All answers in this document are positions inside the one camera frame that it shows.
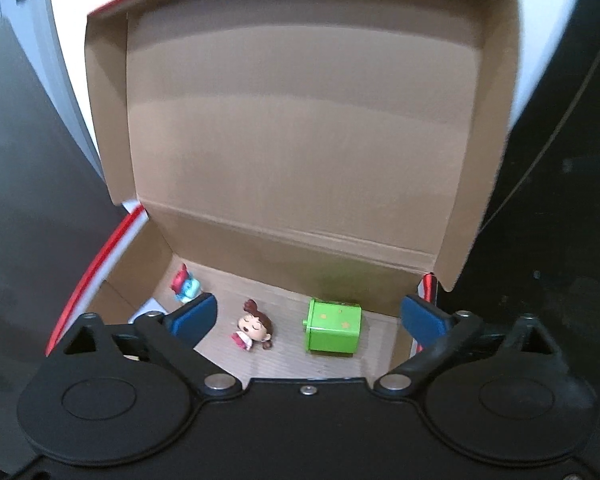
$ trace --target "corrugated cardboard floor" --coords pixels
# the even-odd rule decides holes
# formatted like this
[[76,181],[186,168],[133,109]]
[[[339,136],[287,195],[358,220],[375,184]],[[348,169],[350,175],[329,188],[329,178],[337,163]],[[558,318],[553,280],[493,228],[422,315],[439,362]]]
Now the corrugated cardboard floor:
[[[180,306],[169,284],[182,261],[174,256],[154,293],[155,299],[169,311]],[[253,377],[366,377],[373,381],[389,370],[398,330],[397,318],[364,311],[360,343],[355,355],[311,354],[304,349],[302,326],[309,297],[192,262],[185,263],[200,280],[202,289],[212,292],[218,299],[218,322],[196,350],[238,377],[245,386]],[[242,305],[247,298],[255,300],[274,324],[273,347],[270,350],[254,344],[253,349],[247,352],[238,348],[230,338],[236,330],[237,319],[244,314]]]

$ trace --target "gray surface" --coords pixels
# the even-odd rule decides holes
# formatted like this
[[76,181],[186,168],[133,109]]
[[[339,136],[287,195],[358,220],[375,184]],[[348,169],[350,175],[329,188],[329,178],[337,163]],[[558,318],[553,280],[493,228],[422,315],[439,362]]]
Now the gray surface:
[[56,113],[0,20],[0,468],[31,452],[20,390],[82,273],[124,213]]
[[32,64],[62,122],[84,156],[102,176],[102,166],[60,49],[51,0],[0,0],[0,17],[9,20],[20,46]]

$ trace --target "blue gripper pad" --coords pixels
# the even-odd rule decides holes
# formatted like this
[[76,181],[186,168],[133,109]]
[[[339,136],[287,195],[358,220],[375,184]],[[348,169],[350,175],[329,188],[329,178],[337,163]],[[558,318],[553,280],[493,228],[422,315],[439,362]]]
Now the blue gripper pad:
[[218,319],[218,302],[204,292],[164,317],[162,324],[189,347],[197,345],[214,327]]
[[453,317],[415,295],[406,296],[400,303],[400,318],[402,326],[424,348],[454,325]]

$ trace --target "brown hair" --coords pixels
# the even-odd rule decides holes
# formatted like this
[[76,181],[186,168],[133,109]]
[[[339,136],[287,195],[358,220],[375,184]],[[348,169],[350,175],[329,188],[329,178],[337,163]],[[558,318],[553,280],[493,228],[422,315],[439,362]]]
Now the brown hair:
[[[255,301],[253,301],[253,300],[245,301],[244,302],[244,311],[248,312],[253,317],[257,317],[258,321],[262,323],[262,326],[267,331],[267,334],[269,334],[270,336],[273,336],[273,323],[271,322],[271,320],[269,319],[269,317],[266,314],[264,314],[263,312],[258,310],[258,305],[256,304]],[[268,341],[262,341],[262,347],[265,350],[269,350],[269,348],[271,348],[271,346],[272,346],[271,339],[269,339]]]

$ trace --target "circular pad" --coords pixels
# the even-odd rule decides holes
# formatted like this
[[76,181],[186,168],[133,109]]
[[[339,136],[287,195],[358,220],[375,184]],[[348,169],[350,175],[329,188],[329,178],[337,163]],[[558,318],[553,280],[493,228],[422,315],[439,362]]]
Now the circular pad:
[[136,389],[111,377],[87,379],[64,393],[62,405],[84,420],[105,420],[122,415],[136,402]]
[[[94,356],[78,355],[79,358]],[[32,446],[60,462],[94,466],[141,458],[187,421],[189,390],[157,365],[119,356],[85,366],[65,359],[29,383],[18,421]]]
[[555,364],[516,352],[457,366],[431,383],[427,415],[470,456],[504,464],[557,460],[589,436],[595,398]]
[[495,415],[528,420],[548,412],[554,405],[554,394],[537,381],[503,377],[480,388],[480,402]]

